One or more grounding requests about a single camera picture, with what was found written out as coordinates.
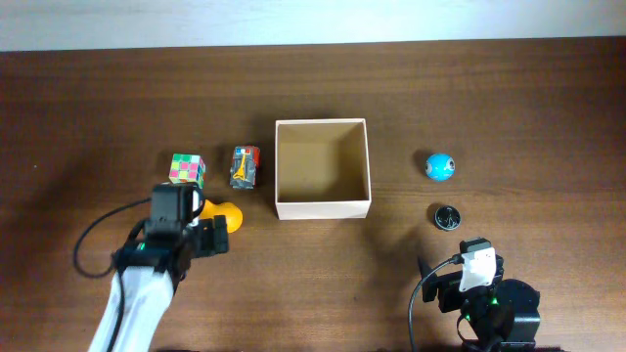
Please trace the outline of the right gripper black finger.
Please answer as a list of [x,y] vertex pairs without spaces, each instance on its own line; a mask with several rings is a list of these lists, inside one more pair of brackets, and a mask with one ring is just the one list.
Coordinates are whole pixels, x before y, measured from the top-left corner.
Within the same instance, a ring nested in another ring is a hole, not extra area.
[[433,273],[433,269],[423,258],[418,258],[418,264],[421,274],[423,302],[431,302],[437,295],[437,275]]
[[470,253],[482,249],[490,248],[491,242],[485,238],[474,238],[460,242],[460,252]]

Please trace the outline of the orange rubber toy figure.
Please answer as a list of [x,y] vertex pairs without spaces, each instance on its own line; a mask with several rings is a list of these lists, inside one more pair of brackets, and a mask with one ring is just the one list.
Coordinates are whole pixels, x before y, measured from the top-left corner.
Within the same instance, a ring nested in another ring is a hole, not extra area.
[[227,232],[233,234],[238,231],[244,222],[242,211],[231,202],[212,203],[208,199],[200,214],[200,219],[213,219],[216,216],[224,216],[226,219]]

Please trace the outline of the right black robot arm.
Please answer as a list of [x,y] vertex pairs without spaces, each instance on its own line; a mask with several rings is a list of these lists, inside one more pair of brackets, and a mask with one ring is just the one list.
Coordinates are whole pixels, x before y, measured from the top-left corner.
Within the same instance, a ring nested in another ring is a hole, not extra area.
[[532,351],[540,327],[540,292],[529,284],[505,280],[504,258],[491,242],[476,238],[460,242],[460,251],[430,267],[418,261],[421,279],[410,302],[417,295],[424,302],[438,301],[442,313],[457,311],[475,334],[462,337],[466,351]]

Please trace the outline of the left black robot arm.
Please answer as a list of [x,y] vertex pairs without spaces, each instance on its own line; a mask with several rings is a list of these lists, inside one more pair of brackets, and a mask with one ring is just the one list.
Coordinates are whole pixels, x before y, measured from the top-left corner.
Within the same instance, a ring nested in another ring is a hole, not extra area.
[[153,188],[151,214],[112,256],[111,292],[88,350],[147,351],[194,259],[229,251],[226,217],[200,219],[207,204],[194,184]]

